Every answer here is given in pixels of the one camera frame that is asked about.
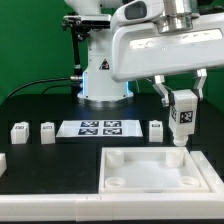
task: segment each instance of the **white plastic tray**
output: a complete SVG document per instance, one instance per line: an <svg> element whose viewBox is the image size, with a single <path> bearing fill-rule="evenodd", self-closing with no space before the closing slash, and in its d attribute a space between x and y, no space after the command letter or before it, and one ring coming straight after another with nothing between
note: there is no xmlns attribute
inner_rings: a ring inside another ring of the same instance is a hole
<svg viewBox="0 0 224 224"><path fill-rule="evenodd" d="M103 148L100 193L209 192L186 148Z"/></svg>

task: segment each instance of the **black table surface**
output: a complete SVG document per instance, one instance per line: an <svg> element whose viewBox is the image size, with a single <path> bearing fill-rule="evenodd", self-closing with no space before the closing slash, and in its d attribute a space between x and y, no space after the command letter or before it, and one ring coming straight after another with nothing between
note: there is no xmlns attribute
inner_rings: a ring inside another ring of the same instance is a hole
<svg viewBox="0 0 224 224"><path fill-rule="evenodd" d="M64 120L140 120L143 141L131 146L160 147L173 146L168 118L169 108L163 108L160 97L154 94L136 94L130 105L107 109L73 104L70 95L15 96L0 106L0 152L7 155L7 172L0 178L0 194L98 193L102 147L126 145L117 141L108 143L103 138L95 142L83 138L72 143L41 145L43 122L53 121L58 129ZM148 122L152 120L163 121L163 143L148 142ZM12 145L10 130L14 123L22 121L29 122L29 141L25 145ZM223 146L224 114L206 101L200 102L196 131L188 141L188 150L203 151L223 178Z"/></svg>

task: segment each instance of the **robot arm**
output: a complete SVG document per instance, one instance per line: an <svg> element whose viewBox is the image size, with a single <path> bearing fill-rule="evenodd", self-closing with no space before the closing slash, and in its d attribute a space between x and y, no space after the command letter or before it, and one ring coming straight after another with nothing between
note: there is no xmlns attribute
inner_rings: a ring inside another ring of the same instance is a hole
<svg viewBox="0 0 224 224"><path fill-rule="evenodd" d="M195 0L65 1L82 18L93 16L90 23L93 27L100 19L101 6L117 8L125 3L116 11L110 26L104 27L112 33L108 54L111 77L116 82L151 78L163 105L170 105L169 126L174 143L184 146L188 135L194 133L206 69L224 66L224 13L200 17ZM170 101L163 86L164 76L189 71L196 76L194 90L174 91Z"/></svg>

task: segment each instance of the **green backdrop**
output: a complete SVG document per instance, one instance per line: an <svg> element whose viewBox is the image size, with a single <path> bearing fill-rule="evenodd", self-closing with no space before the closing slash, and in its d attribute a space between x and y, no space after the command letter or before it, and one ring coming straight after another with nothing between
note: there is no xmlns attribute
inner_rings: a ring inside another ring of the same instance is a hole
<svg viewBox="0 0 224 224"><path fill-rule="evenodd" d="M224 5L223 0L215 4ZM62 18L71 9L63 0L0 1L0 102L16 87L39 79L68 77L73 73L70 32L63 32ZM81 46L83 67L86 46ZM138 81L140 92L154 91L147 81ZM191 88L191 75L166 78L173 89ZM41 93L49 85L36 85L21 92ZM131 82L132 91L138 91ZM68 93L57 88L48 93ZM209 71L204 88L206 98L224 112L224 69Z"/></svg>

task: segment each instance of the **small white block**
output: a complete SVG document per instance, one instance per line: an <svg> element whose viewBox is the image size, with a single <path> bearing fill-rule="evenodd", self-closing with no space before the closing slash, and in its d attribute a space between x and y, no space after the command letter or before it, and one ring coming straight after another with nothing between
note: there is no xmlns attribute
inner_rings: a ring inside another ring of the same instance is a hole
<svg viewBox="0 0 224 224"><path fill-rule="evenodd" d="M15 123L11 130L12 144L26 144L29 138L29 123Z"/></svg>
<svg viewBox="0 0 224 224"><path fill-rule="evenodd" d="M1 153L0 154L0 177L5 172L6 168L7 168L7 166L6 166L5 154Z"/></svg>
<svg viewBox="0 0 224 224"><path fill-rule="evenodd" d="M54 123L46 122L41 124L41 144L55 143L55 126Z"/></svg>
<svg viewBox="0 0 224 224"><path fill-rule="evenodd" d="M163 142L163 123L161 121L149 122L149 142Z"/></svg>

